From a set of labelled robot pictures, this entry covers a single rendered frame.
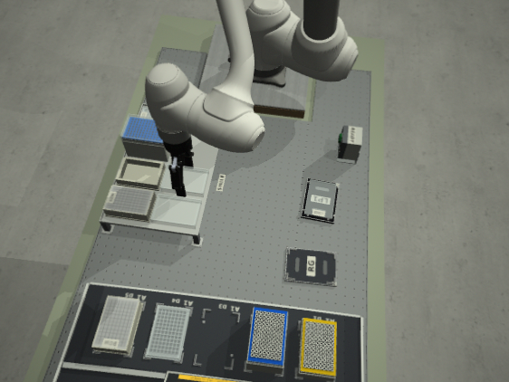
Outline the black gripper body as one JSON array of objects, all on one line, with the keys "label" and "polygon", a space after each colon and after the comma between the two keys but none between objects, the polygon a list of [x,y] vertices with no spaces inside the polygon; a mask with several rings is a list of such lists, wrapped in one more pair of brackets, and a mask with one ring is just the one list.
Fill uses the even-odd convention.
[{"label": "black gripper body", "polygon": [[175,158],[177,158],[177,162],[181,162],[182,154],[187,152],[192,145],[192,139],[190,137],[186,142],[177,144],[177,145],[168,144],[164,141],[163,141],[163,144],[164,144],[164,148],[166,149],[166,151],[168,151],[171,154],[172,160],[174,160],[174,157],[175,157]]}]

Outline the yellow tip rack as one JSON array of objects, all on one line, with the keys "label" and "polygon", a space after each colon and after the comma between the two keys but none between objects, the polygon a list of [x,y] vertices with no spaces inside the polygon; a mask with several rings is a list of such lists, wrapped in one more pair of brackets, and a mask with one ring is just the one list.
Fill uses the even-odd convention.
[{"label": "yellow tip rack", "polygon": [[303,318],[302,329],[297,377],[333,382],[336,378],[337,322]]}]

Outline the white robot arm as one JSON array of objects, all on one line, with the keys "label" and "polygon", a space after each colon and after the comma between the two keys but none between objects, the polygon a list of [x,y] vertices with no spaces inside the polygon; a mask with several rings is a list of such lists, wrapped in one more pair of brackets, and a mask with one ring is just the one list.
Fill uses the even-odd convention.
[{"label": "white robot arm", "polygon": [[341,81],[359,53],[338,16],[340,0],[303,0],[301,20],[284,0],[254,0],[246,11],[243,0],[216,3],[229,49],[226,79],[206,94],[177,65],[161,63],[146,76],[146,101],[168,144],[193,135],[215,148],[250,152],[265,132],[254,113],[253,82],[283,88],[286,67],[319,81]]}]

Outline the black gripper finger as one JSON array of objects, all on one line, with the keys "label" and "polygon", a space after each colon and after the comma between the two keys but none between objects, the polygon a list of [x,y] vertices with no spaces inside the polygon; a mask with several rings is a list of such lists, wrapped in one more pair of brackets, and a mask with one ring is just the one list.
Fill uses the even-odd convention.
[{"label": "black gripper finger", "polygon": [[194,167],[193,166],[193,160],[192,160],[192,157],[194,156],[194,152],[191,152],[190,150],[192,149],[192,145],[191,145],[191,148],[186,152],[186,157],[185,157],[185,165],[184,166],[187,166],[187,167]]},{"label": "black gripper finger", "polygon": [[[171,159],[171,164],[168,166],[170,171],[172,189],[176,189],[177,196],[186,197],[186,189],[183,183],[183,166],[185,165],[186,152],[182,154],[182,162],[177,162],[177,158]],[[181,179],[180,179],[181,178]]]}]

